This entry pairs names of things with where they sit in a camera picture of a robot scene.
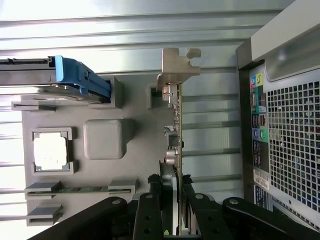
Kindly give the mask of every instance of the metal bracket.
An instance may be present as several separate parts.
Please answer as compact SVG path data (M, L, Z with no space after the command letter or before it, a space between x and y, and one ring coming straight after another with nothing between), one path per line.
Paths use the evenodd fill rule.
M183 84L190 77L200 75L200 67L190 64L190 59L200 57L201 50L198 48L187 49L185 56L179 56L179 48L164 48L162 73L157 76L157 91L162 90L166 84Z

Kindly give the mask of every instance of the screw hole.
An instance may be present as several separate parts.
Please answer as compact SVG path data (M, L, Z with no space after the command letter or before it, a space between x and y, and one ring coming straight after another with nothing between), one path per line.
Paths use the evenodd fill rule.
M219 231L218 228L214 228L214 229L212 230L212 232L213 232L214 234L219 234L219 233L220 233L220 231Z

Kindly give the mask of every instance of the ribbed metal panel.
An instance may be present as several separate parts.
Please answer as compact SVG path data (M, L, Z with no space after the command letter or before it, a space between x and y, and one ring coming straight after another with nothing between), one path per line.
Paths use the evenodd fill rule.
M184 173L201 177L195 189L221 201L242 196L235 50L292 2L0 0L0 59L59 54L102 75L120 75L121 80L121 75L147 74L156 81L162 48L180 48L181 53L200 48L202 58L192 63L202 73L183 84L183 121L189 124L183 131ZM0 143L1 148L13 141L20 146L21 119L9 116L15 114L0 112L5 122L0 141L11 141ZM16 176L20 157L8 155L1 169L15 168ZM13 189L23 189L18 185Z

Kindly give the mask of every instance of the ventilation grille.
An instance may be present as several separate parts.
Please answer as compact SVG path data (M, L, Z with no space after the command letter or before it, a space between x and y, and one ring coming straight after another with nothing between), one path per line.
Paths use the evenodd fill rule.
M320 213L319 82L267 93L271 184Z
M276 199L275 197L272 197L272 199L274 201L276 201L278 204L280 204L281 206L283 206L284 208L286 208L287 210L289 210L291 213L293 213L294 215L296 215L298 218L300 218L301 220L303 220L305 223L309 224L311 227L313 227L314 229L316 229L318 232L320 232L320 227L317 226L316 224L314 224L312 221L310 221L309 219L307 219L306 217L304 217L303 215L301 215L300 213L296 212L295 210L293 210L291 207L287 206L286 204L284 204L283 202L279 201L278 199Z

